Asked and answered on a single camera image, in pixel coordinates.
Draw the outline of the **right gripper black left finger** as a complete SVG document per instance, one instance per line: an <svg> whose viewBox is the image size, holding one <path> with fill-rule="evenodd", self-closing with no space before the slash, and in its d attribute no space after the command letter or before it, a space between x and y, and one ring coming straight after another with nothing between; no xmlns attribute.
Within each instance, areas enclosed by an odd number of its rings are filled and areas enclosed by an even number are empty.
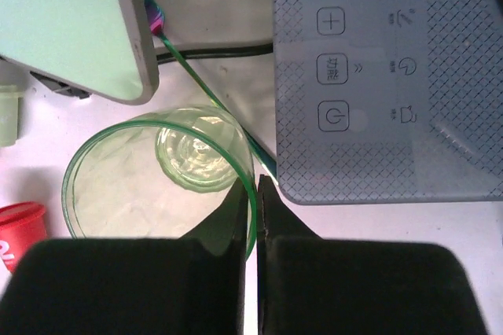
<svg viewBox="0 0 503 335"><path fill-rule="evenodd" d="M1 300L4 334L241 334L248 194L179 239L42 241Z"/></svg>

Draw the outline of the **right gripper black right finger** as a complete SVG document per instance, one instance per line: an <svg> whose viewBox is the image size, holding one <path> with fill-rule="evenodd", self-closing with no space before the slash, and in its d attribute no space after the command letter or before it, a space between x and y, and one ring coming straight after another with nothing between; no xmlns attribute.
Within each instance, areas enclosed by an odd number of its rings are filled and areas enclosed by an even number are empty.
<svg viewBox="0 0 503 335"><path fill-rule="evenodd" d="M261 176L261 334L485 334L468 277L440 245L324 239Z"/></svg>

